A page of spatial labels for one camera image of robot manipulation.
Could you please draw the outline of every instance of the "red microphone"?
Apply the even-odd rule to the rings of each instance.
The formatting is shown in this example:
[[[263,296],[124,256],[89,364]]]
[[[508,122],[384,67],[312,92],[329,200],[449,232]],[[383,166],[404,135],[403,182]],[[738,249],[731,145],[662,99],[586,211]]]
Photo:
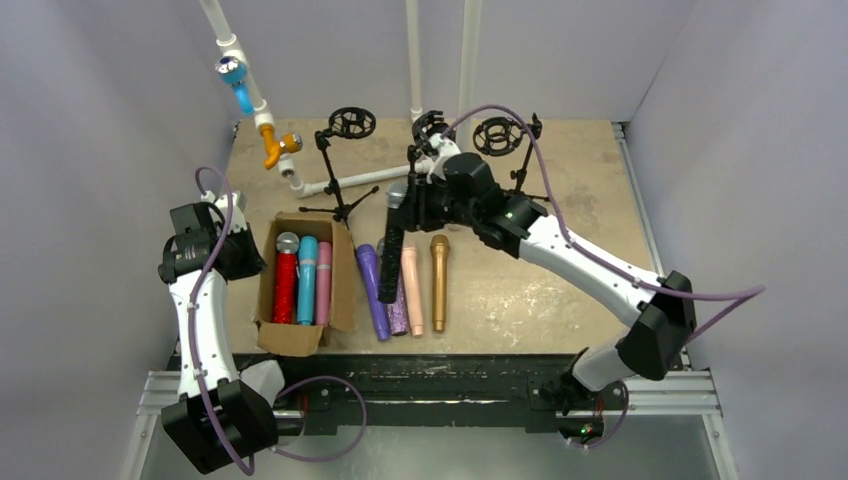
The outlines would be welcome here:
[[[297,235],[283,232],[277,236],[277,284],[274,290],[274,323],[292,323],[297,287]]]

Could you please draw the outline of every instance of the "gold microphone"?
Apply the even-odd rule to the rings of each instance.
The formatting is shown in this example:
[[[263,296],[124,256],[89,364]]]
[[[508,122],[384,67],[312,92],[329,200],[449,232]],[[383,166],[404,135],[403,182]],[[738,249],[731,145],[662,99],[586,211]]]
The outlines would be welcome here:
[[[447,322],[448,302],[448,254],[450,242],[444,235],[436,235],[430,241],[433,256],[433,331],[443,333]]]

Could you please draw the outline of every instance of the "purple microphone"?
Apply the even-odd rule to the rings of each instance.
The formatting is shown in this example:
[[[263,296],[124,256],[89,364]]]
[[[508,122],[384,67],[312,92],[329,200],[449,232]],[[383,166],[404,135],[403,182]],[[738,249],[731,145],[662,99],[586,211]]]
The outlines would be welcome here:
[[[359,262],[359,271],[362,272],[362,281],[365,282],[365,293],[368,295],[368,306],[371,308],[377,340],[385,342],[390,337],[389,318],[386,316],[385,307],[377,300],[377,252],[367,243],[360,245],[356,247],[356,260]]]
[[[377,256],[383,256],[384,239],[377,242]],[[406,295],[403,294],[403,272],[398,275],[398,294],[395,297],[395,302],[386,305],[386,312],[389,314],[389,328],[392,335],[400,337],[406,335],[409,325],[409,317],[406,313]]]

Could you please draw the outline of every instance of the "silver microphone head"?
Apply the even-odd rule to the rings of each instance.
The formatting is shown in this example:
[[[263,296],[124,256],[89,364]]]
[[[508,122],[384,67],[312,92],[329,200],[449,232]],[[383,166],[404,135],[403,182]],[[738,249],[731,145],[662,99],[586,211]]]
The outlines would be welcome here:
[[[395,182],[389,185],[389,188],[386,190],[386,198],[389,202],[389,208],[400,207],[403,199],[406,198],[406,183]]]
[[[283,232],[277,235],[277,251],[280,253],[297,253],[300,247],[300,239],[292,232]]]

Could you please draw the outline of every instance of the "black microphone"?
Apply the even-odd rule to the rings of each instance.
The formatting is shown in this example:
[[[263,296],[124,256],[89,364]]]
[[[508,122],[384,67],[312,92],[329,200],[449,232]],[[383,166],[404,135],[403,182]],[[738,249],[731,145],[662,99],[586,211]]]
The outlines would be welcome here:
[[[383,244],[383,264],[380,267],[380,288],[377,299],[390,305],[397,300],[398,278],[400,275],[400,254],[403,251],[403,228],[392,220],[398,207],[406,198],[406,184],[395,182],[386,191],[388,211],[386,212],[386,235]]]

